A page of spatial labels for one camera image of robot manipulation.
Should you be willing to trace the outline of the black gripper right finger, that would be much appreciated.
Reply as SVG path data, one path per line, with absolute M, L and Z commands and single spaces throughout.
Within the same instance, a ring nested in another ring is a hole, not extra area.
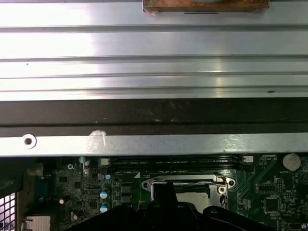
M 272 231 L 264 224 L 233 213 L 219 206 L 210 206 L 199 213 L 187 203 L 179 203 L 173 183 L 165 184 L 165 220 L 177 231 Z

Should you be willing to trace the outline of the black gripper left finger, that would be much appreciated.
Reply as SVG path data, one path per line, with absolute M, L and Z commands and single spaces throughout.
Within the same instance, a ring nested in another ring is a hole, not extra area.
M 125 205 L 83 221 L 70 231 L 162 231 L 168 224 L 168 184 L 154 186 L 154 201 L 136 211 Z

